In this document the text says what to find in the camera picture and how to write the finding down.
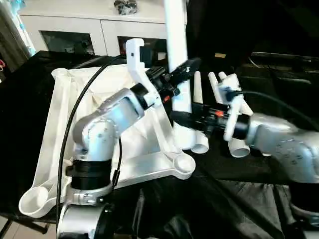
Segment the floor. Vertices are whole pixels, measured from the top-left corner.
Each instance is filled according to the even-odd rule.
[[[0,217],[0,229],[5,225],[6,218]],[[40,226],[45,226],[45,223],[37,223]],[[12,223],[7,231],[4,239],[55,239],[55,225],[50,225],[46,234],[38,233],[32,229],[22,226],[18,223]]]

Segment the screw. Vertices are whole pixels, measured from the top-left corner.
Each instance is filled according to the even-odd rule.
[[[178,88],[176,88],[174,91],[173,91],[173,94],[175,96],[178,96],[180,94],[180,90]]]

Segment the black cable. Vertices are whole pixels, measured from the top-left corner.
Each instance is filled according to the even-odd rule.
[[[287,75],[290,75],[290,76],[292,76],[292,77],[295,77],[296,79],[301,79],[298,75],[296,75],[296,73],[289,72],[289,71],[279,70],[279,69],[277,69],[277,68],[272,68],[272,67],[270,67],[269,64],[267,64],[267,67],[259,66],[259,65],[257,65],[257,64],[251,59],[251,57],[248,57],[248,60],[250,61],[250,63],[251,63],[252,65],[254,65],[255,67],[257,67],[257,68],[259,68],[259,69],[267,69],[267,70],[269,71],[271,77],[272,77],[272,78],[275,78],[275,80],[278,79],[278,77],[277,77],[277,75],[276,75],[276,71],[277,71],[278,73],[283,74],[283,77],[282,77],[282,78],[286,77],[285,74],[287,74]]]
[[[298,115],[300,118],[302,118],[304,121],[308,122],[316,131],[319,131],[319,126],[318,124],[313,121],[310,117],[306,116],[304,113],[300,112],[299,110],[297,110],[296,108],[288,105],[287,103],[264,93],[261,92],[257,92],[257,91],[234,91],[234,92],[229,92],[227,93],[227,99],[232,99],[237,95],[257,95],[257,96],[261,96],[264,97],[268,100],[271,100],[273,102],[276,102],[277,104],[281,105],[282,107],[285,107],[286,109],[289,109],[291,112],[293,112],[294,114]]]
[[[118,168],[114,171],[113,174],[113,179],[112,179],[112,190],[114,190],[115,186],[117,185],[118,181],[119,181],[119,177],[120,177],[120,167],[122,164],[122,141],[121,141],[121,137],[119,138],[119,146],[120,146],[120,155],[119,155],[119,162],[118,162]]]
[[[105,70],[105,68],[107,68],[108,66],[110,66],[113,62],[115,62],[116,60],[118,60],[119,58],[121,58],[122,56],[116,56],[115,58],[113,58],[109,63],[103,65],[93,76],[92,78],[89,80],[89,82],[86,84],[86,86],[83,88],[79,98],[76,100],[74,107],[71,111],[69,120],[67,122],[66,125],[66,129],[65,129],[65,133],[64,133],[64,137],[63,137],[63,141],[62,141],[62,146],[61,146],[61,153],[60,153],[60,158],[59,158],[59,167],[58,167],[58,182],[57,182],[57,194],[56,194],[56,229],[58,228],[58,223],[59,223],[59,219],[60,219],[60,197],[61,197],[61,181],[62,181],[62,166],[63,166],[63,157],[64,157],[64,150],[65,150],[65,146],[66,146],[66,141],[69,135],[69,131],[72,125],[72,120],[74,118],[74,115],[76,113],[76,110],[82,100],[82,98],[84,97],[85,93],[87,92],[87,90],[89,89],[90,85],[93,83],[93,81],[98,77],[98,75]]]
[[[73,66],[71,69],[80,69],[80,68],[86,68],[86,67],[89,67],[91,64],[93,63],[96,63],[97,61],[100,61],[102,59],[104,59],[105,57],[108,57],[108,56],[97,56],[97,57],[94,57],[90,60],[87,60],[85,62],[82,62],[78,65],[75,65]]]

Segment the white cabinet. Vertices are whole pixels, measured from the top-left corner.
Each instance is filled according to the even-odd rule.
[[[78,47],[87,53],[107,55],[100,20],[27,15],[21,19],[36,51],[72,52],[70,48]]]
[[[132,15],[118,15],[113,2],[28,0],[20,16],[36,51],[116,56],[123,51],[123,41],[133,37],[153,46],[155,39],[162,39],[156,45],[165,45],[163,0],[138,0],[139,10]]]

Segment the pvc pipe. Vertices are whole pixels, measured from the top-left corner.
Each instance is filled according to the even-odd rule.
[[[194,102],[203,103],[203,93],[201,89],[201,76],[200,72],[196,71],[194,75]]]
[[[246,145],[245,141],[232,138],[228,142],[228,148],[231,156],[234,158],[243,158],[250,154],[250,148]]]
[[[223,72],[223,71],[219,72],[218,76],[219,76],[219,78],[220,78],[221,80],[224,80],[225,78],[227,78],[226,73]]]
[[[203,103],[203,93],[201,88],[200,72],[196,71],[194,75],[194,102]],[[196,131],[195,146],[191,148],[194,153],[206,153],[209,150],[208,138],[200,131]]]
[[[187,59],[187,45],[185,32],[184,0],[164,0],[167,52],[169,71],[174,71]],[[173,111],[191,113],[190,82],[178,85],[180,94],[173,97]],[[173,134],[176,144],[181,149],[190,149],[195,145],[195,130],[178,125],[174,122]]]
[[[208,74],[208,77],[209,77],[210,85],[211,85],[213,92],[214,92],[216,102],[219,104],[223,104],[223,98],[221,97],[221,94],[220,94],[219,88],[218,88],[218,80],[217,80],[214,72],[210,72]]]
[[[241,105],[240,112],[249,116],[252,116],[254,113],[245,100],[243,101],[243,104]]]

